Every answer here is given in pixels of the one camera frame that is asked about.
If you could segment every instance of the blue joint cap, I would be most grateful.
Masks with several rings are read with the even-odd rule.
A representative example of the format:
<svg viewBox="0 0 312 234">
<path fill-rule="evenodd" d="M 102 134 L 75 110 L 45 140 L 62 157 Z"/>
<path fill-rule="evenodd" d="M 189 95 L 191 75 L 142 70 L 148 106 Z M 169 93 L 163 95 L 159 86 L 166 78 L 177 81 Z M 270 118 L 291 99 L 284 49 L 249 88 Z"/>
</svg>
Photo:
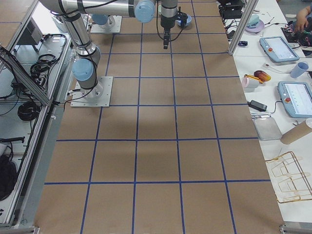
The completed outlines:
<svg viewBox="0 0 312 234">
<path fill-rule="evenodd" d="M 94 67 L 92 62 L 85 58 L 81 58 L 74 62 L 72 71 L 78 81 L 86 81 L 92 76 Z"/>
<path fill-rule="evenodd" d="M 104 25 L 108 21 L 108 16 L 107 15 L 93 14 L 92 20 L 94 21 L 94 23 L 96 23 L 98 25 Z"/>
<path fill-rule="evenodd" d="M 148 23 L 153 19 L 155 5 L 149 0 L 140 1 L 135 8 L 135 16 L 141 23 Z"/>
</svg>

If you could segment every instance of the black backpack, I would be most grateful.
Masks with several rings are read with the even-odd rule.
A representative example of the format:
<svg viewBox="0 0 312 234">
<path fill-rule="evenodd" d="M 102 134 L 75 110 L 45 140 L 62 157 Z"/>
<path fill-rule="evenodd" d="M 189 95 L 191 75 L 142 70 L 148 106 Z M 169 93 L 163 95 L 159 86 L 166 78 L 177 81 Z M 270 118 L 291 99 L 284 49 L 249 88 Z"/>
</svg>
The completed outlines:
<svg viewBox="0 0 312 234">
<path fill-rule="evenodd" d="M 18 179 L 15 163 L 9 156 L 0 156 L 0 201 L 5 200 L 14 190 Z"/>
</svg>

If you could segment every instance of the gold wire rack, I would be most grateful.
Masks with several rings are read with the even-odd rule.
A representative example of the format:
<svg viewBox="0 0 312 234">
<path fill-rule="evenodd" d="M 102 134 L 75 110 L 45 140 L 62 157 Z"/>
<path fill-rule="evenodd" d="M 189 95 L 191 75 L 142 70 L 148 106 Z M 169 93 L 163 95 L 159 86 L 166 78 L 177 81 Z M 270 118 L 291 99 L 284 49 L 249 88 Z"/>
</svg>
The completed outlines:
<svg viewBox="0 0 312 234">
<path fill-rule="evenodd" d="M 299 164 L 301 158 L 293 151 L 266 160 L 280 191 L 275 191 L 279 203 L 312 200 L 312 187 L 307 179 L 311 174 L 304 172 Z"/>
</svg>

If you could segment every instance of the brown cylinder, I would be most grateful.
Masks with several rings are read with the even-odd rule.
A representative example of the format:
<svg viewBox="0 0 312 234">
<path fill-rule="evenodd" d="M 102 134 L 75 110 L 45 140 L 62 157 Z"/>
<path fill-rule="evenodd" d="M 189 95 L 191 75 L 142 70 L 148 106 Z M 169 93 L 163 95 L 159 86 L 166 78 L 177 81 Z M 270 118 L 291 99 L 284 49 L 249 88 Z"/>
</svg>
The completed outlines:
<svg viewBox="0 0 312 234">
<path fill-rule="evenodd" d="M 290 129 L 285 134 L 283 134 L 281 142 L 286 145 L 289 145 L 293 143 L 295 140 L 298 140 L 311 132 L 312 132 L 312 118 L 308 118 L 302 123 L 295 126 L 294 128 Z"/>
</svg>

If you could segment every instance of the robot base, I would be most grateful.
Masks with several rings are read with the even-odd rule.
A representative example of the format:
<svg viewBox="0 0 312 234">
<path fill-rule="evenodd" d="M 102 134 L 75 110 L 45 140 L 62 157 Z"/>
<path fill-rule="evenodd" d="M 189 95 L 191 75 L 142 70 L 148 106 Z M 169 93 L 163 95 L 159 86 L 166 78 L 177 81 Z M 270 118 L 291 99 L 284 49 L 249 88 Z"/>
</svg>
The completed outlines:
<svg viewBox="0 0 312 234">
<path fill-rule="evenodd" d="M 120 33 L 122 16 L 114 16 L 115 25 L 111 28 L 101 28 L 97 24 L 93 25 L 91 28 L 92 34 L 111 34 Z"/>
<path fill-rule="evenodd" d="M 113 87 L 113 77 L 99 77 L 98 82 L 104 87 L 103 94 L 92 100 L 86 100 L 82 97 L 81 92 L 76 92 L 73 95 L 73 99 L 80 98 L 78 100 L 74 100 L 71 102 L 71 106 L 73 108 L 90 108 L 90 107 L 109 107 L 109 103 L 111 101 L 112 87 Z M 78 82 L 76 83 L 75 89 L 80 89 L 80 85 Z"/>
</svg>

